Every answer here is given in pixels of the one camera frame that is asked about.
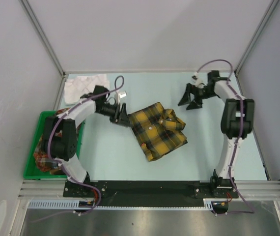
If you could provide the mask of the yellow plaid long sleeve shirt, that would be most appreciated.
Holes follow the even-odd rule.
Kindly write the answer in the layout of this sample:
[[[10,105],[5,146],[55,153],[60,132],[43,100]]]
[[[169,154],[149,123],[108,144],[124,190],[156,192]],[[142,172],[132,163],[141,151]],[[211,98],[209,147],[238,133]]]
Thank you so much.
[[[188,143],[186,123],[160,102],[128,115],[131,129],[147,161],[156,161]]]

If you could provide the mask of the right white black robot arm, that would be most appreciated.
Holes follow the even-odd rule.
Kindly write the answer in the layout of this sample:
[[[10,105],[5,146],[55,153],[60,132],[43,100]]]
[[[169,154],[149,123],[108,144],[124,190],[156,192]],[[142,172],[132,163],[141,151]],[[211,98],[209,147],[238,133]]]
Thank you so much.
[[[197,74],[192,76],[194,84],[187,83],[185,92],[178,105],[187,110],[202,108],[203,100],[218,97],[224,102],[221,119],[221,132],[224,142],[219,163],[209,182],[194,185],[196,198],[237,198],[234,180],[234,165],[242,142],[253,130],[253,99],[241,96],[230,83],[229,77],[221,77],[219,71],[207,74],[204,84]]]

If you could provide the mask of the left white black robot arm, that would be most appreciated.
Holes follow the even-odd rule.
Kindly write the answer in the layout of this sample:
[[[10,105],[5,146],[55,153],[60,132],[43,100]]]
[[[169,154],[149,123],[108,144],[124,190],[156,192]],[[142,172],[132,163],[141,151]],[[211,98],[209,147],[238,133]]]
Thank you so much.
[[[115,92],[114,103],[108,101],[112,91],[104,86],[95,86],[94,91],[84,94],[70,109],[59,115],[45,118],[41,149],[48,158],[62,169],[67,179],[73,183],[74,190],[80,196],[87,196],[91,192],[90,177],[81,165],[77,156],[77,128],[94,113],[108,116],[110,122],[129,127],[126,104],[120,99],[125,92]]]

